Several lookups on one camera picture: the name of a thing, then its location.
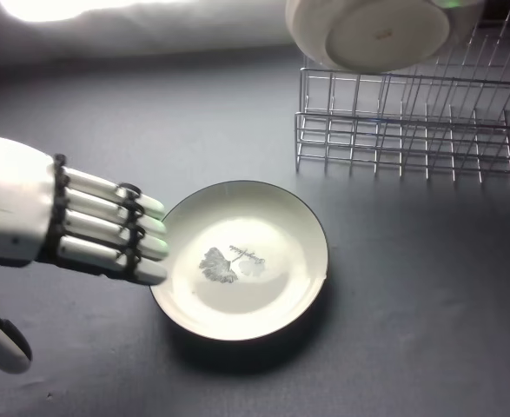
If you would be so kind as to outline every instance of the robot finger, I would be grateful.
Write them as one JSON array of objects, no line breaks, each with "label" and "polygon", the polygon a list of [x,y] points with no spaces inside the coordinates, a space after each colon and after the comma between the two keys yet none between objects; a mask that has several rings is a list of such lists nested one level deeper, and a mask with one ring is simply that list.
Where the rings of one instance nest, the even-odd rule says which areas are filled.
[{"label": "robot finger", "polygon": [[117,249],[73,236],[60,240],[57,256],[61,260],[76,262],[83,270],[92,268],[90,271],[96,271],[98,275],[136,284],[158,285],[166,278],[166,269],[160,262],[137,259],[133,253],[124,254]]},{"label": "robot finger", "polygon": [[[91,215],[107,222],[117,225],[124,225],[129,219],[129,211],[115,202],[109,202],[100,197],[83,193],[74,189],[65,189],[65,196],[68,200],[68,209]],[[136,219],[136,224],[144,228],[148,235],[162,238],[166,228],[159,220],[144,215]]]},{"label": "robot finger", "polygon": [[[63,226],[71,235],[111,243],[118,248],[127,248],[132,239],[130,229],[74,210],[66,211]],[[136,249],[154,261],[161,261],[168,255],[168,244],[151,235],[141,235]]]},{"label": "robot finger", "polygon": [[129,193],[131,193],[135,195],[135,201],[144,209],[145,215],[149,215],[157,220],[161,220],[164,217],[164,206],[154,198],[143,195],[139,189],[133,186],[128,184],[117,185],[97,176],[77,171],[76,169],[64,167],[63,171],[69,178],[68,186],[72,189],[119,204],[129,198]]}]

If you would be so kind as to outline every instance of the gray table surface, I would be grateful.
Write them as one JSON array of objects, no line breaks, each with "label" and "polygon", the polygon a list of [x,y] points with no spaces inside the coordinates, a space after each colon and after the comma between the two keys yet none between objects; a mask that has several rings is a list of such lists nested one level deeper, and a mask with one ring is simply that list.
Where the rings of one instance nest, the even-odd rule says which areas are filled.
[{"label": "gray table surface", "polygon": [[510,188],[307,162],[295,173],[290,49],[0,73],[0,136],[169,207],[216,182],[301,197],[328,282],[295,326],[222,345],[172,326],[146,288],[0,268],[34,349],[0,373],[0,415],[510,417]]}]

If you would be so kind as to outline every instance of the dish rack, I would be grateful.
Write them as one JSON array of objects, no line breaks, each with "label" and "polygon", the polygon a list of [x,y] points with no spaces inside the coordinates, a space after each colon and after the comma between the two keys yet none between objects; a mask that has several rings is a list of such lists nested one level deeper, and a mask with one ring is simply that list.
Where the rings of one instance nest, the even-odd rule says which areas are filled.
[{"label": "dish rack", "polygon": [[295,166],[345,161],[399,175],[510,181],[510,11],[470,40],[392,73],[329,70],[305,57],[295,114]]}]

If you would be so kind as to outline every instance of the wire basket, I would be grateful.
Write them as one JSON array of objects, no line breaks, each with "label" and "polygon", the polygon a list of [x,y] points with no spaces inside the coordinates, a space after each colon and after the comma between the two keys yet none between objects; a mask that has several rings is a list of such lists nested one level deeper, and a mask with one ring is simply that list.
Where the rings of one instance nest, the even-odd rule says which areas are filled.
[{"label": "wire basket", "polygon": [[381,75],[319,68],[305,58],[295,114],[301,160],[374,165],[399,175],[475,175],[510,182],[510,11],[445,56]]}]

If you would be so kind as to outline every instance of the bright light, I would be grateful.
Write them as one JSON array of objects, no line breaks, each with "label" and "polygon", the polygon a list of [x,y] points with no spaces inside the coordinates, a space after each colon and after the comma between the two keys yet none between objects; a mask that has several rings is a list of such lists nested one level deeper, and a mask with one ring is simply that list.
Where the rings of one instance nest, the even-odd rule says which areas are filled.
[{"label": "bright light", "polygon": [[183,1],[187,0],[0,0],[0,4],[13,17],[26,22],[52,22],[71,19],[89,10]]}]

